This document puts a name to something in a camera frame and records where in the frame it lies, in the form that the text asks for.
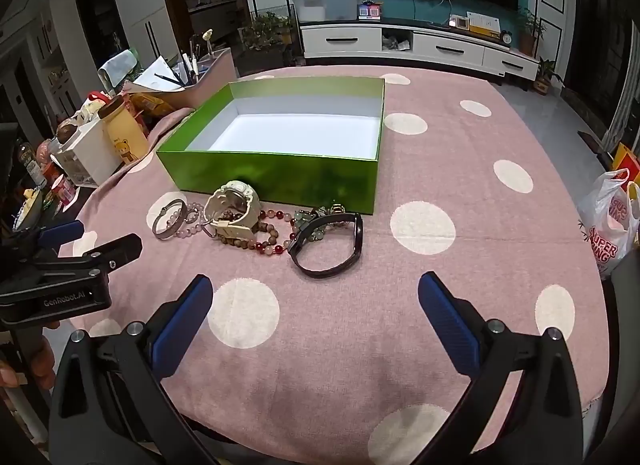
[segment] white watch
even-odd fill
[[[227,209],[242,212],[242,217],[233,221],[217,220],[216,216]],[[224,238],[255,241],[252,231],[260,215],[260,198],[251,185],[233,180],[213,193],[204,207],[204,218],[216,233]]]

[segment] drawer handle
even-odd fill
[[[327,42],[357,42],[357,38],[338,37],[335,39],[324,39]]]
[[[444,46],[436,46],[436,49],[439,49],[440,51],[444,51],[446,53],[455,53],[456,55],[464,55],[465,54],[464,50],[455,50],[453,48],[445,48]]]
[[[520,70],[522,71],[524,69],[523,66],[518,66],[517,64],[511,64],[510,62],[507,62],[506,60],[502,61],[502,64],[504,64],[505,66],[508,66],[510,68],[513,68],[515,70]]]

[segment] tv cabinet drawer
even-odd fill
[[[414,54],[429,57],[434,62],[460,66],[482,66],[484,46],[414,33]]]
[[[486,48],[482,66],[501,74],[511,73],[529,80],[535,80],[538,73],[537,62],[491,48]]]
[[[303,28],[305,52],[382,51],[382,28]]]

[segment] human hand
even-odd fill
[[[52,322],[47,324],[49,329],[56,329],[60,326],[60,322]],[[51,389],[56,380],[56,374],[53,372],[53,366],[56,359],[49,345],[49,341],[42,336],[42,348],[31,359],[31,372],[43,389]],[[5,362],[0,361],[0,387],[18,387],[18,377],[15,371]]]

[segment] tv stand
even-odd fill
[[[305,58],[310,61],[413,61],[425,63],[425,67],[447,66],[497,77],[510,73],[527,80],[535,80],[538,73],[534,58],[498,40],[424,21],[382,18],[375,22],[306,22],[300,24],[300,31]],[[410,49],[383,50],[383,33],[406,37]]]

